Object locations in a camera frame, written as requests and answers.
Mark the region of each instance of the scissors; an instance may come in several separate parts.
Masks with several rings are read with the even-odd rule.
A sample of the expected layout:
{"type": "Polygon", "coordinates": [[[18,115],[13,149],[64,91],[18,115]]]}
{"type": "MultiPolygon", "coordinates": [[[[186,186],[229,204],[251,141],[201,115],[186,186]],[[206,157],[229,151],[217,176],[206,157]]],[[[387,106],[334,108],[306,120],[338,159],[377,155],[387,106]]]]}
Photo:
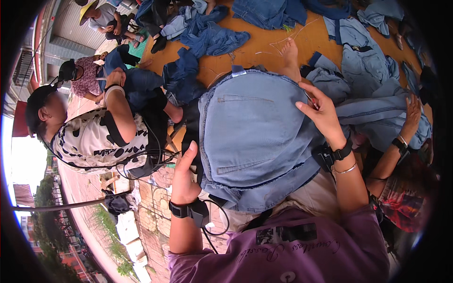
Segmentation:
{"type": "Polygon", "coordinates": [[[302,89],[302,91],[304,92],[304,94],[307,96],[307,100],[310,102],[310,104],[312,105],[312,107],[316,110],[319,110],[319,106],[316,104],[316,102],[314,102],[314,98],[311,98],[308,93],[305,91],[305,89],[302,89]]]}

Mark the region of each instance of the black shoe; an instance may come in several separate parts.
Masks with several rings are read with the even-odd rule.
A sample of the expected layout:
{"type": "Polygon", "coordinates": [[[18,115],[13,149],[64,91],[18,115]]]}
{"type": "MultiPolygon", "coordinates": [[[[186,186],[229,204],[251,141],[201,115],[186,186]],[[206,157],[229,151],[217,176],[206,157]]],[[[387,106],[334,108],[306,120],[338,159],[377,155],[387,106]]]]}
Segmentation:
{"type": "Polygon", "coordinates": [[[158,51],[164,50],[165,46],[167,45],[167,37],[166,36],[159,36],[156,39],[156,43],[154,43],[153,48],[151,49],[151,54],[155,54],[158,51]]]}

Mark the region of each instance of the straw hat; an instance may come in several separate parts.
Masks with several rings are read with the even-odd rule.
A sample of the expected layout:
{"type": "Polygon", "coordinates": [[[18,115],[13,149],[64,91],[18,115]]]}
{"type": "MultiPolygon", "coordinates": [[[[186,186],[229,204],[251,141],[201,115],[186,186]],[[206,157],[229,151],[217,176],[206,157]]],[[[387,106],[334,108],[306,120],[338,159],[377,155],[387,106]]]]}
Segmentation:
{"type": "Polygon", "coordinates": [[[82,26],[88,20],[88,18],[85,17],[85,13],[88,11],[88,9],[93,5],[96,8],[98,3],[99,3],[99,0],[96,0],[91,4],[87,4],[80,8],[80,23],[79,23],[80,26],[82,26]]]}

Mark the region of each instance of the cow print shirt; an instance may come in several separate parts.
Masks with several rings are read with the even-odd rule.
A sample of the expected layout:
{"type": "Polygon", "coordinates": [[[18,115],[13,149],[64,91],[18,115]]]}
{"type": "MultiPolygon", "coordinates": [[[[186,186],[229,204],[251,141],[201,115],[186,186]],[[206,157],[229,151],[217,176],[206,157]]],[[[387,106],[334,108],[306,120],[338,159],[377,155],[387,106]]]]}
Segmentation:
{"type": "MultiPolygon", "coordinates": [[[[143,151],[148,145],[148,129],[142,116],[134,117],[137,132],[132,141],[126,144],[118,132],[110,112],[99,108],[82,114],[68,121],[55,134],[51,145],[61,159],[76,168],[67,165],[73,171],[83,174],[101,174],[116,171],[115,165],[127,157],[143,151]]],[[[131,158],[124,166],[125,170],[144,165],[146,155],[131,158]]]]}

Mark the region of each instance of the pink floral shirt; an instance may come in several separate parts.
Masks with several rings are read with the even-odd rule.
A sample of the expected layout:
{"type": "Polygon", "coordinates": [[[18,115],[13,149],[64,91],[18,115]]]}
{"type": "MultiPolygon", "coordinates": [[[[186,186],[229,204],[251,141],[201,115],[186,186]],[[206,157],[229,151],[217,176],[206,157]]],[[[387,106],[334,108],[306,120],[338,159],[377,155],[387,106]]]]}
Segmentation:
{"type": "Polygon", "coordinates": [[[93,63],[93,57],[82,57],[75,61],[76,65],[83,68],[83,75],[76,81],[71,81],[71,91],[78,97],[85,97],[87,92],[98,96],[101,94],[99,82],[96,80],[96,74],[101,66],[93,63]]]}

